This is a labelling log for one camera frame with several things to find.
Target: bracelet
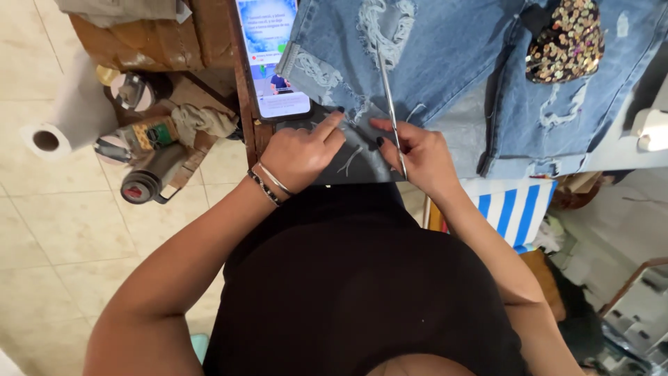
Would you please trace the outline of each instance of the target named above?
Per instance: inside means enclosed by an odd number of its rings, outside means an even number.
[[[269,170],[267,170],[267,168],[262,164],[262,161],[258,161],[257,165],[262,169],[262,171],[265,172],[265,174],[267,174],[267,177],[269,177],[269,180],[271,180],[275,185],[277,185],[279,188],[281,188],[281,191],[285,192],[285,194],[290,196],[290,197],[295,196],[294,193],[290,192],[289,189],[287,189],[278,179],[276,179],[276,177],[274,177],[274,175],[272,175],[269,172]]]
[[[265,192],[265,195],[271,200],[271,203],[276,205],[276,207],[280,207],[283,202],[276,197],[276,195],[265,185],[265,182],[262,181],[262,178],[259,177],[253,169],[248,170],[248,175],[251,179],[255,180],[255,183],[258,183],[260,185],[260,188],[262,188],[262,191]]]

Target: forearm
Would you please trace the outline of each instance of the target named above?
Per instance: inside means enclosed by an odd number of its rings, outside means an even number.
[[[536,277],[458,186],[438,191],[432,200],[448,227],[485,263],[506,304],[544,302]]]
[[[244,178],[139,265],[106,310],[154,318],[184,314],[204,294],[234,247],[274,208],[260,187]]]

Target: tiled floor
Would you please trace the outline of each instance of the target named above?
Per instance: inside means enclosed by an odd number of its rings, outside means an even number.
[[[0,347],[29,375],[79,375],[92,325],[125,277],[222,199],[246,170],[241,143],[219,143],[168,205],[130,205],[118,168],[91,148],[46,163],[18,128],[45,120],[79,42],[53,0],[0,1]],[[422,220],[424,195],[400,185]],[[210,331],[218,277],[188,313]]]

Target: thermos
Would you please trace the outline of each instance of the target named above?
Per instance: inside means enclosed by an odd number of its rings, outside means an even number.
[[[127,202],[134,204],[147,203],[151,200],[166,204],[180,189],[169,198],[163,197],[160,193],[187,160],[186,148],[179,143],[153,152],[140,161],[123,179],[121,196]]]

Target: blue and white striped fabric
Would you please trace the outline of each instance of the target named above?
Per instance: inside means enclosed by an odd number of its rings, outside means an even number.
[[[471,197],[487,222],[519,254],[534,250],[531,242],[538,233],[557,184],[549,179],[529,181],[515,189]]]

